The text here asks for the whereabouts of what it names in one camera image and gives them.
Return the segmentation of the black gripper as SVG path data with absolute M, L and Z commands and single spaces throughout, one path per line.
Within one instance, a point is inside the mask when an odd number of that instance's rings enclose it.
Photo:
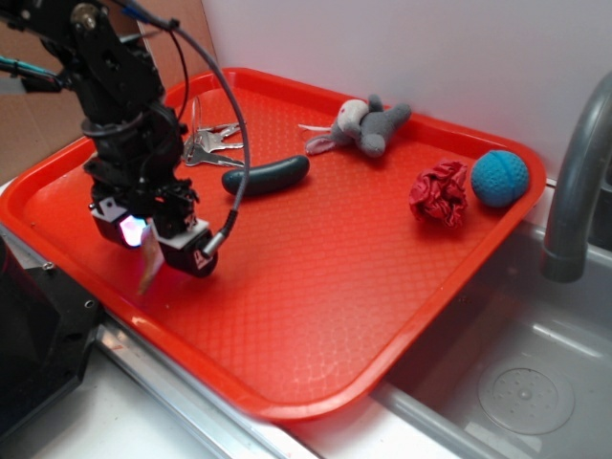
M 184 127 L 174 110 L 152 102 L 131 121 L 86 120 L 82 129 L 96 147 L 84 171 L 93 179 L 89 209 L 100 235 L 135 249 L 142 244 L 144 219 L 152 219 L 169 267 L 195 277 L 211 275 L 218 255 L 206 257 L 204 248 L 212 231 L 207 221 L 196 223 L 199 198 L 191 181 L 175 176 Z

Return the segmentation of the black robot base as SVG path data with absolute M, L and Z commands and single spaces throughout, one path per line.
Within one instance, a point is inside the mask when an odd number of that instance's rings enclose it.
M 83 381 L 99 301 L 59 268 L 25 268 L 1 243 L 1 439 Z

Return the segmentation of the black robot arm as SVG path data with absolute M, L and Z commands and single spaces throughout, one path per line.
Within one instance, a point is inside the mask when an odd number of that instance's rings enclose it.
M 83 168 L 93 180 L 90 209 L 103 237 L 126 244 L 122 224 L 148 220 L 167 265 L 211 274 L 217 257 L 205 248 L 212 232 L 195 215 L 192 182 L 175 175 L 186 126 L 164 103 L 151 54 L 138 39 L 117 35 L 99 1 L 4 1 L 1 20 L 38 36 L 62 65 L 59 74 L 16 61 L 2 70 L 21 77 L 27 91 L 77 95 L 82 132 L 95 145 Z

